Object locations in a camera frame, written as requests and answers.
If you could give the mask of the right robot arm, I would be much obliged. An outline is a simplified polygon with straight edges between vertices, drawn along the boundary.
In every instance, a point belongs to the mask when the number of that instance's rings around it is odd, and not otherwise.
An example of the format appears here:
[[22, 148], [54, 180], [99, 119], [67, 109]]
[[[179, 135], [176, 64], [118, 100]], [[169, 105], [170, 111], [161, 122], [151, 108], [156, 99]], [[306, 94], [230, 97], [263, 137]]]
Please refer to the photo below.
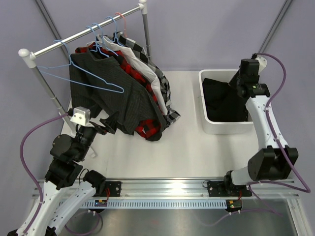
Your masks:
[[264, 59], [242, 59], [229, 83], [244, 101], [258, 139], [258, 152], [247, 166], [224, 176], [222, 188], [231, 196], [245, 190], [250, 182], [287, 179], [298, 158], [297, 149], [288, 145], [277, 125], [267, 85], [259, 82], [262, 62]]

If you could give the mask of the dark pinstriped shirt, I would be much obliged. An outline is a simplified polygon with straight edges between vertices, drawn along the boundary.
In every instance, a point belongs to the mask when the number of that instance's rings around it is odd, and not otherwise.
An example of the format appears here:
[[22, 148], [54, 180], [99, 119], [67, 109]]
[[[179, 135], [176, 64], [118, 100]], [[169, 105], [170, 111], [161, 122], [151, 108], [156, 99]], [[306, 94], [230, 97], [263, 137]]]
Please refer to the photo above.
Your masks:
[[77, 48], [71, 57], [80, 67], [125, 89], [124, 94], [117, 94], [71, 83], [70, 87], [74, 86], [77, 92], [82, 92], [87, 97], [73, 107], [90, 109], [92, 118], [97, 117], [101, 111], [108, 115], [119, 112], [117, 126], [125, 134], [133, 135], [139, 122], [147, 119], [158, 120], [161, 123], [161, 133], [165, 130], [166, 120], [161, 109], [156, 107], [146, 89], [122, 70], [116, 59], [83, 47]]

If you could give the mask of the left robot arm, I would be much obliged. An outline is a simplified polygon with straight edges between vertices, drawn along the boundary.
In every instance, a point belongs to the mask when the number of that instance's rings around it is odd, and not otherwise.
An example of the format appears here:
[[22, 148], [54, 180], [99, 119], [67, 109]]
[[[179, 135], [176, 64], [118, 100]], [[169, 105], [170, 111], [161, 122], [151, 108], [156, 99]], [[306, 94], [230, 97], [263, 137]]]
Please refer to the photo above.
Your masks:
[[83, 170], [79, 163], [84, 161], [97, 134], [115, 134], [117, 130], [118, 113], [101, 119], [101, 124], [82, 118], [78, 111], [70, 109], [69, 116], [75, 119], [77, 130], [75, 137], [67, 134], [58, 135], [52, 144], [50, 154], [53, 160], [45, 175], [43, 185], [28, 169], [23, 155], [24, 143], [27, 137], [37, 128], [31, 129], [20, 144], [20, 159], [28, 175], [36, 184], [39, 197], [22, 226], [10, 231], [10, 236], [57, 236], [66, 226], [70, 218], [78, 211], [82, 204], [91, 197], [105, 198], [97, 204], [106, 207], [110, 197], [121, 195], [121, 182], [107, 181], [106, 177], [95, 170], [89, 170], [76, 187], [71, 196], [61, 204], [65, 194], [75, 183]]

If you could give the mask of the plain black shirt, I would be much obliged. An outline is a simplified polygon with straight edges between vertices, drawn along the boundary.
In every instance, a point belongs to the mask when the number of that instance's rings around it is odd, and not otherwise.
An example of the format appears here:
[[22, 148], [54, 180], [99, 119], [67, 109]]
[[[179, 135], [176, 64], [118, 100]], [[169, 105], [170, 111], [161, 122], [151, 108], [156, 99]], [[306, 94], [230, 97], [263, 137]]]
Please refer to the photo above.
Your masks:
[[247, 122], [245, 104], [227, 82], [205, 78], [202, 82], [207, 117], [213, 122]]

